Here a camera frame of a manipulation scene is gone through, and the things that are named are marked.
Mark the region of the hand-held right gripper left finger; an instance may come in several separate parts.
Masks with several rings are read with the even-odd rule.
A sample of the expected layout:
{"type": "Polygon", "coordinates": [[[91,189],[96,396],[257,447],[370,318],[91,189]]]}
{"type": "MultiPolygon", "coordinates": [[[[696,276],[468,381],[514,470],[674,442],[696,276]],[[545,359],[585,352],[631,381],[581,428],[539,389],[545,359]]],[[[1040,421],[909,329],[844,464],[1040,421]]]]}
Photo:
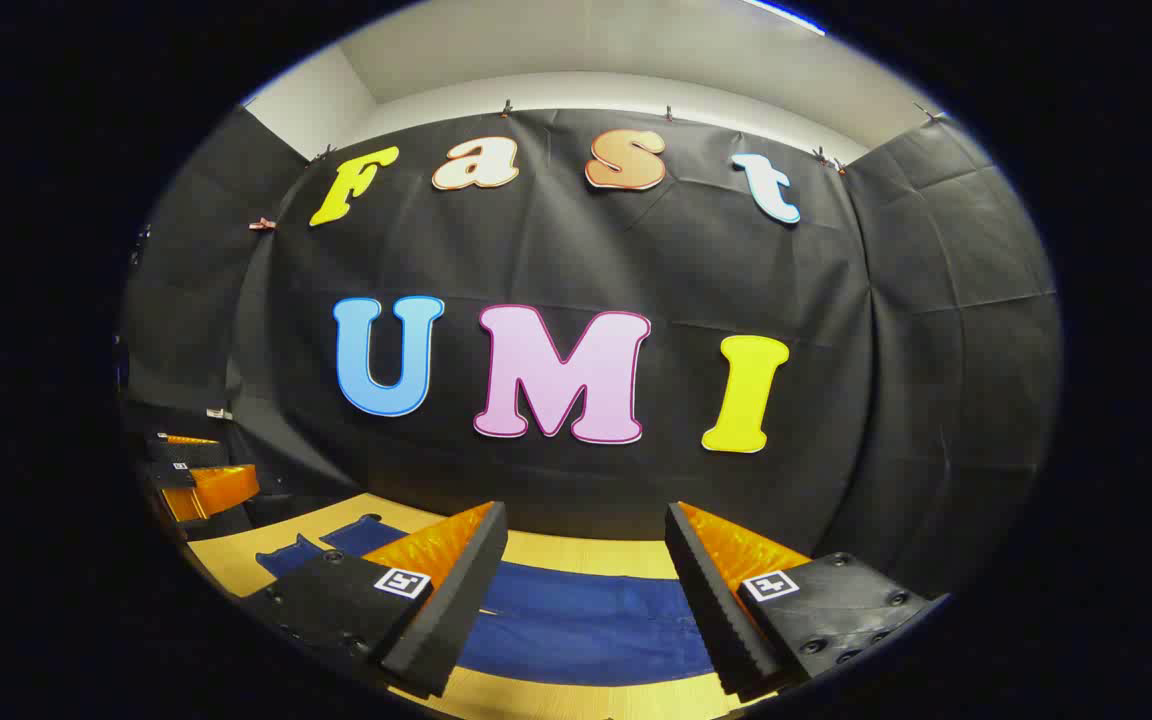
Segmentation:
{"type": "Polygon", "coordinates": [[[444,694],[507,539],[506,505],[486,502],[366,553],[297,541],[238,607],[329,670],[425,700],[444,694]]]}

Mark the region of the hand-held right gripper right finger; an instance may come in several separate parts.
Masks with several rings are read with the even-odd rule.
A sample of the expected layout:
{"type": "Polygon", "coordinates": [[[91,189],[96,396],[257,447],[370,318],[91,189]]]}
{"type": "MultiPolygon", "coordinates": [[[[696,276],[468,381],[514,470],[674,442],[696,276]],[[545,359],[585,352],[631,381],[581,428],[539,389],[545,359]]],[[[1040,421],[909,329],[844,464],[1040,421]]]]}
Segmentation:
{"type": "Polygon", "coordinates": [[[664,528],[719,684],[741,702],[836,675],[937,607],[854,553],[809,559],[690,503],[668,503],[664,528]]]}

